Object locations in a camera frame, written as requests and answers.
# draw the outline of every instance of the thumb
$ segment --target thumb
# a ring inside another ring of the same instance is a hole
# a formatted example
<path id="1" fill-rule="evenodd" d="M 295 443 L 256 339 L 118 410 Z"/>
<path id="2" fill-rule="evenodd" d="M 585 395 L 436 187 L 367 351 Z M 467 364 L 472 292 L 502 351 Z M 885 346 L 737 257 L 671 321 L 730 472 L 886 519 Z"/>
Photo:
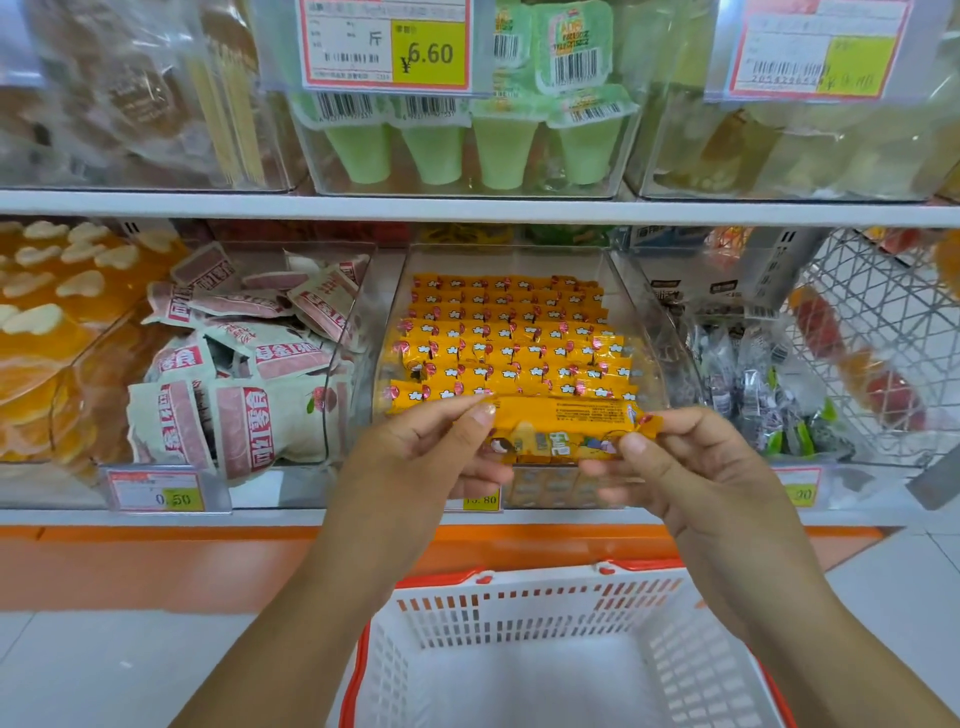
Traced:
<path id="1" fill-rule="evenodd" d="M 420 458 L 431 486 L 449 493 L 467 463 L 473 459 L 483 441 L 490 435 L 496 405 L 486 400 L 472 406 L 453 423 L 433 449 Z"/>
<path id="2" fill-rule="evenodd" d="M 618 445 L 631 470 L 690 518 L 707 494 L 708 483 L 691 473 L 676 458 L 639 432 L 620 438 Z"/>

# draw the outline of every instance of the hand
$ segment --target hand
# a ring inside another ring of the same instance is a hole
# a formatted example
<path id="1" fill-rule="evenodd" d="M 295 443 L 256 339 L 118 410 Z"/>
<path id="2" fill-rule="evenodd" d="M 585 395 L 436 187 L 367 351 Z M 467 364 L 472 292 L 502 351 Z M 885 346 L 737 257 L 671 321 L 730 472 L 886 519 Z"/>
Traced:
<path id="1" fill-rule="evenodd" d="M 835 600 L 797 509 L 733 425 L 700 407 L 658 414 L 659 443 L 631 433 L 622 461 L 581 462 L 608 479 L 600 498 L 663 519 L 710 609 L 747 644 Z"/>
<path id="2" fill-rule="evenodd" d="M 450 497 L 483 497 L 513 468 L 477 454 L 493 426 L 484 396 L 425 402 L 369 427 L 347 458 L 304 562 L 370 613 L 433 539 Z"/>

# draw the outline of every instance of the shelf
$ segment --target shelf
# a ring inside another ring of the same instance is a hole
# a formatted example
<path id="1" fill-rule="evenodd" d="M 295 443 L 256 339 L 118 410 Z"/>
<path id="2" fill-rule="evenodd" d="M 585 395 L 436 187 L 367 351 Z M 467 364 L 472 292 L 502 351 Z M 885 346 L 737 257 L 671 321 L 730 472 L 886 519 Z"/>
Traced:
<path id="1" fill-rule="evenodd" d="M 604 225 L 960 228 L 960 206 L 0 190 L 0 214 Z"/>

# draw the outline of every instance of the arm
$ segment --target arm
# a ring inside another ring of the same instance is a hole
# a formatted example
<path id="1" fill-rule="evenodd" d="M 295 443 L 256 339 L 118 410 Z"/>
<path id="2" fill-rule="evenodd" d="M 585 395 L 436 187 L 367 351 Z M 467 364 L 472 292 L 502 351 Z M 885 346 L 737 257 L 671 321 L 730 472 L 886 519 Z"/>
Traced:
<path id="1" fill-rule="evenodd" d="M 584 462 L 610 503 L 663 519 L 713 613 L 783 692 L 800 728 L 958 728 L 960 720 L 843 606 L 776 474 L 711 410 L 660 413 L 656 443 Z"/>
<path id="2" fill-rule="evenodd" d="M 324 723 L 364 626 L 429 546 L 447 498 L 513 477 L 476 455 L 493 423 L 482 399 L 421 404 L 363 434 L 317 542 L 171 728 Z"/>

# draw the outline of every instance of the fingernail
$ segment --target fingernail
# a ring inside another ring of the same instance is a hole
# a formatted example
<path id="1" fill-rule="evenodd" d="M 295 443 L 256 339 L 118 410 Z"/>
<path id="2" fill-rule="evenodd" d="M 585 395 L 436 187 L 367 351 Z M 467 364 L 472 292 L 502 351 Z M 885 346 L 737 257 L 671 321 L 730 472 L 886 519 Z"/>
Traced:
<path id="1" fill-rule="evenodd" d="M 489 427 L 496 415 L 496 405 L 491 401 L 482 401 L 469 411 L 469 415 L 482 426 Z"/>
<path id="2" fill-rule="evenodd" d="M 624 455 L 640 455 L 647 449 L 647 438 L 639 432 L 628 432 L 620 438 L 620 452 Z"/>

